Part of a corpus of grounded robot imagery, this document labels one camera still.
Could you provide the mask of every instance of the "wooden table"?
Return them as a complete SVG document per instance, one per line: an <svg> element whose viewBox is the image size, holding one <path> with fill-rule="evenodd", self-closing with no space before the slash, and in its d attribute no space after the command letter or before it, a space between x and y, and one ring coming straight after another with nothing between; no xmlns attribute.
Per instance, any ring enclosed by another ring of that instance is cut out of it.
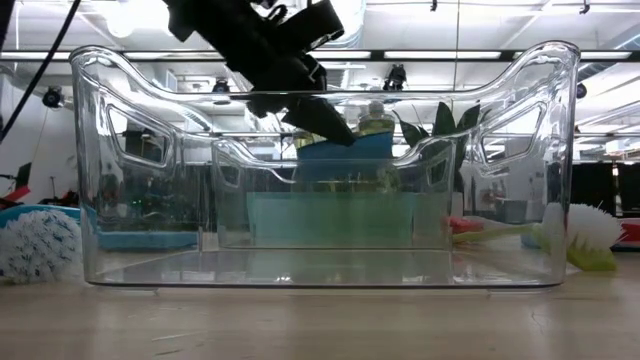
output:
<svg viewBox="0 0 640 360"><path fill-rule="evenodd" d="M0 359L640 359L640 255L542 293L0 288Z"/></svg>

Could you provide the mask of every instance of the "dish brush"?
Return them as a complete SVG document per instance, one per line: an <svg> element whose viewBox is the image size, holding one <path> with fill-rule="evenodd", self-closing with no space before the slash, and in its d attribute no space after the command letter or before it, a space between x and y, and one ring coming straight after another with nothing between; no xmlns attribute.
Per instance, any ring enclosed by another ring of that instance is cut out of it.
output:
<svg viewBox="0 0 640 360"><path fill-rule="evenodd" d="M62 211L30 211L0 228L5 283L81 281L82 275L80 226Z"/></svg>
<svg viewBox="0 0 640 360"><path fill-rule="evenodd" d="M549 253L552 241L566 235L567 261L583 271L616 269L610 250L620 240L622 227L613 216L589 205L571 204L565 233L563 209L558 203L547 205L542 223L507 225L487 220L485 230L453 236L454 244L480 242L509 235L531 235Z"/></svg>

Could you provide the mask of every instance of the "clear plastic bin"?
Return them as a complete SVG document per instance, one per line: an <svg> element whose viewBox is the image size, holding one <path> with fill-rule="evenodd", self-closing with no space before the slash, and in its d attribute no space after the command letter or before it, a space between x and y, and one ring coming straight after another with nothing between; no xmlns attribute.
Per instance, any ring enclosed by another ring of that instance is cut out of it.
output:
<svg viewBox="0 0 640 360"><path fill-rule="evenodd" d="M455 119L480 105L482 121L456 135L409 149L397 125L314 158L291 151L297 129L279 123L282 114L248 111L254 95L166 92L115 52L78 49L71 62L86 280L560 284L579 57L571 44L543 43L471 91L286 94L324 99L353 127L351 110L372 102L384 104L387 120L425 128L441 102ZM371 155L376 141L393 141L394 156Z"/></svg>

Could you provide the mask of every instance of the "ceiling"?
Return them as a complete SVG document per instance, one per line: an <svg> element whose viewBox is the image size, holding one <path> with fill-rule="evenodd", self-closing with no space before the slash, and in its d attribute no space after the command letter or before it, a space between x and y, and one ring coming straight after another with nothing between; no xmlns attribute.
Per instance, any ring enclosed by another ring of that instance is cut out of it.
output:
<svg viewBox="0 0 640 360"><path fill-rule="evenodd" d="M138 16L126 18L116 12L119 5L115 0L83 1L60 50L73 50L88 44L129 51L212 50L198 35L192 35L184 43L170 35L162 25L166 14L162 11L161 0L129 1L144 3L144 11L136 14ZM333 1L334 5L340 7L339 14L343 22L348 21L350 28L359 29L349 45L368 50L522 50L546 40L569 41L582 50L610 50L640 35L640 0L591 0L591 11L585 15L579 14L582 1L570 0L439 0L435 12L430 11L430 0ZM365 8L359 8L361 2L366 3ZM306 0L280 3L289 6L291 12L295 13ZM68 6L66 0L18 1L5 50L47 50ZM110 20L111 24L108 22L108 19L118 18L118 14L121 20L133 19L129 23L136 24L128 36L114 32L113 20ZM4 64L25 76L37 66ZM153 63L139 66L143 74L156 77L160 82L164 82L166 72L171 71L178 79L178 91L181 92L210 91L216 77L231 75L222 63ZM329 66L332 67L330 84L358 90L379 86L388 74L391 63L351 62ZM407 88L474 88L495 79L507 66L507 63L406 63ZM42 84L70 85L69 74L69 65L52 64ZM637 101L637 94L640 94L638 79L640 64L625 63L616 64L585 80L589 92L587 97L578 102L578 123ZM237 89L236 86L232 87L232 91ZM587 130L615 131L634 124L640 125L640 110L598 123L600 128ZM597 140L582 143L591 142L596 144Z"/></svg>

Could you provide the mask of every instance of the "green plant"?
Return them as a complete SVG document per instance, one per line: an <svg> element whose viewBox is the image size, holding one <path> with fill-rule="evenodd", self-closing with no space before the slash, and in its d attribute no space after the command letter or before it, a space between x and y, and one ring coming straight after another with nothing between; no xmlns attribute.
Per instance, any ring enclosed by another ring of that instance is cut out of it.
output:
<svg viewBox="0 0 640 360"><path fill-rule="evenodd" d="M486 118L488 111L484 113L480 122L483 122ZM451 113L451 109L447 106L447 104L440 102L438 103L438 111L436 112L436 120L433 125L433 136L449 136L464 133L465 131L473 128L478 124L478 118L480 117L480 105L476 105L462 114L460 121L456 125L455 120L453 119L453 114ZM405 121L400 120L400 127L402 128L402 135L404 136L405 141L411 147L414 147L420 140L428 138L429 133L420 126L416 126L413 124L409 124ZM464 160L464 156L467 148L467 141L469 140L469 135L464 134L457 137L456 142L456 156L455 156L455 172L453 179L453 188L455 191L464 192L464 181L462 179L462 175L460 174L460 168L462 167L462 161ZM443 172L444 167L438 169L436 167L436 172Z"/></svg>

